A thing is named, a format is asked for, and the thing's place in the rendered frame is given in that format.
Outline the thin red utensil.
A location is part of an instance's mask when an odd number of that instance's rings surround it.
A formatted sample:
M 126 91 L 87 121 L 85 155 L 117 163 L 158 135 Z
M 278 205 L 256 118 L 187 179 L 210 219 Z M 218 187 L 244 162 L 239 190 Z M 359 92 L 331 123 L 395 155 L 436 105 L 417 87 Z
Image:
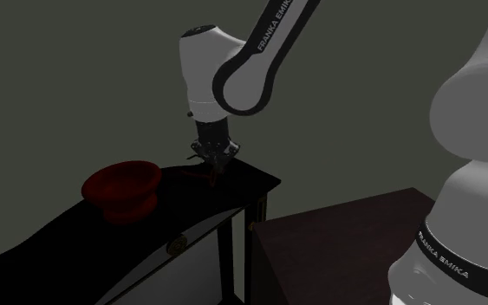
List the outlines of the thin red utensil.
M 179 171 L 184 177 L 192 179 L 196 183 L 214 187 L 217 182 L 218 173 L 214 169 L 186 168 Z

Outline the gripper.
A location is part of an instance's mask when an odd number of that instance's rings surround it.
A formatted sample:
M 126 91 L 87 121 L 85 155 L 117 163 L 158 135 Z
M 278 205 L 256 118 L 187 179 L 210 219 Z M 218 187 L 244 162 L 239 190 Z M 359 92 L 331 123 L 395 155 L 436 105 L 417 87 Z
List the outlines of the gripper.
M 217 173 L 223 173 L 228 163 L 235 158 L 240 150 L 240 145 L 230 141 L 228 120 L 216 120 L 213 122 L 195 121 L 198 140 L 191 143 L 195 155 L 205 163 L 216 167 Z M 213 148 L 225 148 L 217 153 Z

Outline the red bowl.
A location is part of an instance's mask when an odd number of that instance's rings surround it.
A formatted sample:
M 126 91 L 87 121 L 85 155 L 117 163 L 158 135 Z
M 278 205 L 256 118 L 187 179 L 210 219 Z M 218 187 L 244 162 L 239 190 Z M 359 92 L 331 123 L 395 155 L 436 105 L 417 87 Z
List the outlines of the red bowl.
M 161 169 L 152 162 L 124 161 L 92 174 L 83 183 L 81 194 L 102 210 L 110 224 L 132 224 L 156 209 L 161 178 Z

